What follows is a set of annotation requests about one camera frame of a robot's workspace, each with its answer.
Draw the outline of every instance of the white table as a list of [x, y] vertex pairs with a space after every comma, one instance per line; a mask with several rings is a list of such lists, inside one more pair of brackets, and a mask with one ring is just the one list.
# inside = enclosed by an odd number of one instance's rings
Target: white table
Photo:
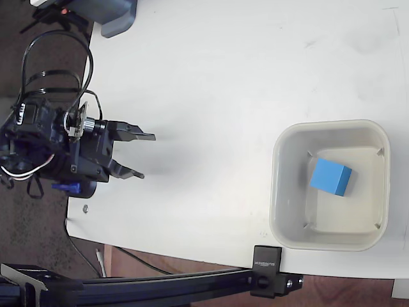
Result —
[[93, 33], [89, 88], [105, 117], [157, 141], [115, 144], [114, 158], [146, 178], [70, 199], [70, 235], [252, 267], [254, 245], [279, 245], [268, 224], [279, 134], [366, 118], [392, 147], [385, 235], [359, 253], [285, 249], [281, 270], [409, 278], [408, 1], [139, 0], [126, 33]]

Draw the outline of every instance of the white bowl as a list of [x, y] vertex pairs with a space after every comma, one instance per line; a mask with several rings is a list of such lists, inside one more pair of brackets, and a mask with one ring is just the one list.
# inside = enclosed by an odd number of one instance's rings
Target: white bowl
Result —
[[[310, 187], [318, 158], [352, 169], [344, 196]], [[363, 251], [385, 232], [390, 144], [369, 120], [300, 123], [274, 147], [270, 227], [288, 248]]]

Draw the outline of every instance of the metal bracket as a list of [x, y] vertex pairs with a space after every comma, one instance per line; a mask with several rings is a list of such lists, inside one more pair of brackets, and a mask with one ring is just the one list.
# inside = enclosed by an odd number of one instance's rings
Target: metal bracket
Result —
[[271, 246], [254, 247], [250, 295], [273, 299], [302, 288], [302, 275], [280, 272], [281, 251], [281, 248]]
[[36, 265], [1, 264], [0, 274], [20, 286], [22, 306], [75, 307], [81, 282]]

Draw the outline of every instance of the white wire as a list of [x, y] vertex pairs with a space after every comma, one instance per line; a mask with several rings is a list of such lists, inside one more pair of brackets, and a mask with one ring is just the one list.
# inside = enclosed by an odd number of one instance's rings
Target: white wire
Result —
[[25, 181], [25, 180], [27, 180], [28, 178], [30, 178], [31, 176], [33, 176], [33, 175], [34, 175], [34, 174], [31, 174], [31, 175], [28, 175], [27, 177], [22, 177], [22, 178], [12, 177], [12, 179], [15, 180], [15, 181]]
[[14, 180], [16, 180], [16, 178], [23, 178], [23, 177], [27, 177], [28, 175], [32, 175], [34, 174], [36, 171], [38, 171], [39, 169], [42, 169], [44, 166], [46, 166], [48, 163], [51, 162], [51, 160], [54, 158], [54, 154], [52, 154], [47, 161], [45, 161], [43, 164], [41, 164], [40, 166], [37, 166], [35, 169], [32, 169], [31, 171], [28, 171], [26, 173], [23, 174], [13, 174], [11, 172], [9, 172], [4, 166], [1, 166], [1, 169], [9, 176], [13, 177]]
[[63, 119], [63, 125], [64, 125], [64, 130], [66, 133], [70, 133], [70, 131], [68, 130], [67, 126], [66, 126], [66, 120], [68, 119], [68, 112], [65, 113], [64, 115], [64, 119]]

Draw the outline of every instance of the blue cube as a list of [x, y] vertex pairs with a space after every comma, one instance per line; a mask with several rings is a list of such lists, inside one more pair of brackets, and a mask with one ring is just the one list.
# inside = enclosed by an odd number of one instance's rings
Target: blue cube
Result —
[[352, 169], [325, 159], [318, 159], [310, 186], [322, 191], [344, 196]]

